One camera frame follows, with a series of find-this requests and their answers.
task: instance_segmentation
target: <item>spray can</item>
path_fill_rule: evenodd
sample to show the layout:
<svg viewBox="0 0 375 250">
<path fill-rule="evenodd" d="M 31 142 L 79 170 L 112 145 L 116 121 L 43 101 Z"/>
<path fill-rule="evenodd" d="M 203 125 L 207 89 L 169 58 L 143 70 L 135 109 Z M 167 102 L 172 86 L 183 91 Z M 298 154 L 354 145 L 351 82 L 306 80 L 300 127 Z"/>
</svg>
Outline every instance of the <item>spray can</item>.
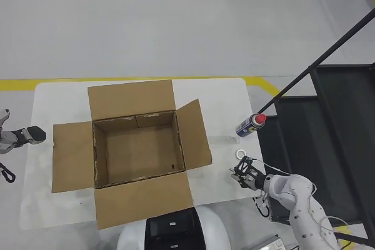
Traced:
<svg viewBox="0 0 375 250">
<path fill-rule="evenodd" d="M 257 129 L 264 127 L 266 119 L 265 114 L 252 114 L 236 126 L 236 134 L 240 137 L 246 137 Z"/>
</svg>

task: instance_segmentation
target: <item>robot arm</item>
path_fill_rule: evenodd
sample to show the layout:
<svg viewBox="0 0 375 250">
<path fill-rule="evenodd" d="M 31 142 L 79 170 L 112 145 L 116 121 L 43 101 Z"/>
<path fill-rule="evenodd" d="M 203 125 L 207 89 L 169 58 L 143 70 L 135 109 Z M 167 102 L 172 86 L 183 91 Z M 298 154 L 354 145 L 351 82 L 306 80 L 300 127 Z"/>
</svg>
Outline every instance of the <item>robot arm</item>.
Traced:
<svg viewBox="0 0 375 250">
<path fill-rule="evenodd" d="M 10 111 L 0 111 L 0 154 L 6 154 L 23 145 L 39 144 L 46 140 L 46 133 L 39 127 L 27 127 L 16 131 L 3 131 L 3 123 L 10 117 Z M 0 170 L 7 182 L 13 183 L 15 175 L 0 162 Z"/>
<path fill-rule="evenodd" d="M 313 183 L 297 174 L 265 176 L 251 165 L 254 160 L 244 156 L 231 169 L 231 176 L 243 188 L 263 190 L 290 211 L 289 222 L 300 249 L 340 249 L 323 207 L 313 198 Z"/>
</svg>

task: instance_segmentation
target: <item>cardboard flap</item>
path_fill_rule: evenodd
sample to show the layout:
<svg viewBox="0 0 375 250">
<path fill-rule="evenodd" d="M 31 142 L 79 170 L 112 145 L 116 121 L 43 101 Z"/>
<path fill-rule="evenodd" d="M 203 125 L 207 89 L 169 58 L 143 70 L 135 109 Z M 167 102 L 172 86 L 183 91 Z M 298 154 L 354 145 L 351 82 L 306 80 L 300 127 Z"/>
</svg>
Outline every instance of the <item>cardboard flap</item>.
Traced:
<svg viewBox="0 0 375 250">
<path fill-rule="evenodd" d="M 186 169 L 213 163 L 198 99 L 176 111 Z"/>
<path fill-rule="evenodd" d="M 55 124 L 52 149 L 52 193 L 94 186 L 91 122 Z"/>
<path fill-rule="evenodd" d="M 193 207 L 186 172 L 94 190 L 97 228 Z"/>
<path fill-rule="evenodd" d="M 175 110 L 171 80 L 89 87 L 92 120 Z"/>
</svg>

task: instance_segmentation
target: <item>open cardboard box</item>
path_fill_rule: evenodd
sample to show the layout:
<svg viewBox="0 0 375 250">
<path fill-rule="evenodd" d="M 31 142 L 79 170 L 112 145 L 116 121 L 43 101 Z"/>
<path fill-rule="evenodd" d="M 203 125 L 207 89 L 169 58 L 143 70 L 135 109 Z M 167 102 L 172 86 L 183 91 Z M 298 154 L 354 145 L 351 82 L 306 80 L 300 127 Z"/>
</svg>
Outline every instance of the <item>open cardboard box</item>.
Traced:
<svg viewBox="0 0 375 250">
<path fill-rule="evenodd" d="M 171 80 L 88 88 L 91 122 L 53 129 L 52 193 L 94 188 L 99 229 L 193 207 L 186 170 L 211 164 L 198 100 Z"/>
</svg>

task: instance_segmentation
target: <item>floor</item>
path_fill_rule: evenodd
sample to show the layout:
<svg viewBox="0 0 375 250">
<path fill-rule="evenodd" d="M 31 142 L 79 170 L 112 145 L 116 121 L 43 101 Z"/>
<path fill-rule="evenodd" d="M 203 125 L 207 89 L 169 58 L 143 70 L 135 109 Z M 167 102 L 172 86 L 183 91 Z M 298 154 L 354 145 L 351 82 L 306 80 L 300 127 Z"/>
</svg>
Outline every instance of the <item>floor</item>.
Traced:
<svg viewBox="0 0 375 250">
<path fill-rule="evenodd" d="M 0 1 L 0 79 L 263 76 L 282 89 L 372 5 L 368 0 Z M 375 21 L 327 59 L 373 61 Z M 253 111 L 271 98 L 259 87 L 247 90 Z M 313 91 L 306 78 L 289 94 Z M 33 91 L 0 92 L 0 109 L 11 110 L 6 129 L 30 125 L 33 96 Z M 95 222 L 84 222 L 19 228 L 26 149 L 0 157 L 17 175 L 14 184 L 0 177 L 0 249 L 115 249 L 121 227 L 98 231 Z M 262 218 L 250 199 L 209 206 L 226 225 L 233 249 L 273 234 L 294 246 L 290 227 Z"/>
</svg>

